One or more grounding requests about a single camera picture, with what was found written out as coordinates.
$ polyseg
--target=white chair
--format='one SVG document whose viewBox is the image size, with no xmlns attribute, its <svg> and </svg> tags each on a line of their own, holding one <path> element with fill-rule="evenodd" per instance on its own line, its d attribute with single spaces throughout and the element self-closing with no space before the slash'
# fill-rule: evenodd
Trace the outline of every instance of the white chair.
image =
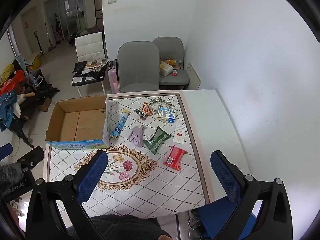
<svg viewBox="0 0 320 240">
<path fill-rule="evenodd" d="M 102 33 L 91 33 L 75 39 L 78 61 L 105 58 Z"/>
<path fill-rule="evenodd" d="M 102 33 L 91 33 L 75 39 L 76 52 L 78 61 L 93 61 L 99 58 L 105 58 L 103 49 Z M 103 80 L 105 73 L 103 73 L 97 80 L 92 77 L 86 77 L 85 82 L 82 82 L 82 77 L 73 77 L 72 86 L 77 87 L 80 97 L 82 97 L 79 86 L 91 83 L 101 82 L 103 93 L 106 94 Z"/>
</svg>

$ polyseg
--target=red bag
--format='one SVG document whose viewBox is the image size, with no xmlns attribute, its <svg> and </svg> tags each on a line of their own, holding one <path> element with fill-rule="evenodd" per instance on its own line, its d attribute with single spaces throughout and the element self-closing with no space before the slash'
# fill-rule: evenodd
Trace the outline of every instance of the red bag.
<svg viewBox="0 0 320 240">
<path fill-rule="evenodd" d="M 182 150 L 178 147 L 172 146 L 171 152 L 169 157 L 167 158 L 167 161 L 163 164 L 166 166 L 169 166 L 177 171 L 181 171 L 180 168 L 180 160 L 184 154 L 187 154 L 188 152 L 185 150 Z"/>
<path fill-rule="evenodd" d="M 22 70 L 17 70 L 13 78 L 7 80 L 3 84 L 0 90 L 0 95 L 2 95 L 3 93 L 8 93 L 12 89 L 15 89 L 15 91 L 17 92 L 17 95 L 21 94 L 22 88 L 20 86 L 20 83 L 24 82 L 24 80 L 25 80 L 24 72 Z"/>
</svg>

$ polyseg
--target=white wall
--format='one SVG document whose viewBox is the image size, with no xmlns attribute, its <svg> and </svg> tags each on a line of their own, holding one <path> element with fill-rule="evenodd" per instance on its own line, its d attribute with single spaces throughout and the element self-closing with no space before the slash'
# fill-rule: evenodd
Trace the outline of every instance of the white wall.
<svg viewBox="0 0 320 240">
<path fill-rule="evenodd" d="M 299 239 L 320 208 L 320 45 L 286 0 L 198 0 L 193 19 L 185 63 L 220 92 L 256 179 L 283 179 Z"/>
<path fill-rule="evenodd" d="M 31 55 L 31 50 L 30 50 L 26 35 L 23 30 L 23 25 L 22 25 L 22 21 L 21 21 L 21 13 L 26 12 L 27 10 L 29 10 L 30 8 L 32 8 L 34 6 L 37 6 L 39 18 L 42 21 L 43 26 L 44 26 L 44 22 L 46 22 L 46 23 L 48 22 L 47 16 L 46 16 L 45 10 L 44 10 L 44 2 L 45 1 L 47 1 L 47 0 L 31 0 L 25 6 L 25 8 L 22 9 L 20 14 L 18 14 L 18 16 L 12 22 L 12 29 L 13 29 L 13 33 L 14 33 L 14 36 L 15 36 L 15 39 L 17 42 L 17 46 L 19 48 L 20 53 L 24 56 L 24 58 L 28 58 Z M 87 28 L 91 28 L 96 24 L 94 0 L 84 0 L 84 3 L 85 3 L 85 10 L 84 11 L 85 11 L 85 15 L 86 15 Z M 45 27 L 41 33 L 38 33 L 38 37 L 39 37 L 40 44 L 41 44 L 43 51 L 47 52 L 48 47 L 49 47 L 49 42 L 48 42 L 48 38 L 47 38 L 47 33 L 45 32 Z M 50 37 L 51 42 L 53 44 L 55 44 L 52 31 L 49 31 L 49 37 Z"/>
<path fill-rule="evenodd" d="M 196 0 L 102 0 L 103 23 L 109 58 L 128 41 L 153 41 L 176 36 L 185 44 Z"/>
<path fill-rule="evenodd" d="M 4 68 L 14 61 L 14 54 L 11 48 L 7 33 L 4 33 L 0 39 L 0 74 Z M 0 132 L 0 147 L 10 143 L 12 140 L 12 132 L 5 130 Z"/>
</svg>

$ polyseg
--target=purple glove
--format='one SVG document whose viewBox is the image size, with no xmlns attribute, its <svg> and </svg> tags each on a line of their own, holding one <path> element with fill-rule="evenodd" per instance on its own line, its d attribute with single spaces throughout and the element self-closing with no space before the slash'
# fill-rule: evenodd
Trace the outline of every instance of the purple glove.
<svg viewBox="0 0 320 240">
<path fill-rule="evenodd" d="M 132 142 L 137 147 L 142 147 L 143 146 L 142 145 L 143 130 L 146 128 L 147 127 L 144 125 L 134 127 L 128 138 L 129 142 Z"/>
</svg>

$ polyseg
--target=blue gripper pad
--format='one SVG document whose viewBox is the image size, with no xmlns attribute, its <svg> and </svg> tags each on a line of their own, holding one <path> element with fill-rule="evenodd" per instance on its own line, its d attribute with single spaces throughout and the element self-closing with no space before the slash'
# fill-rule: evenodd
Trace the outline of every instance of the blue gripper pad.
<svg viewBox="0 0 320 240">
<path fill-rule="evenodd" d="M 107 165 L 108 155 L 106 153 L 103 153 L 91 166 L 82 181 L 77 185 L 76 198 L 80 204 L 89 200 Z"/>
<path fill-rule="evenodd" d="M 7 144 L 3 145 L 2 147 L 0 147 L 0 160 L 4 159 L 8 155 L 10 155 L 12 153 L 12 150 L 13 150 L 13 148 L 10 143 L 7 143 Z"/>
<path fill-rule="evenodd" d="M 217 175 L 223 189 L 225 190 L 228 198 L 232 202 L 240 203 L 241 201 L 241 188 L 238 182 L 233 177 L 232 173 L 220 159 L 216 152 L 211 154 L 211 167 Z"/>
</svg>

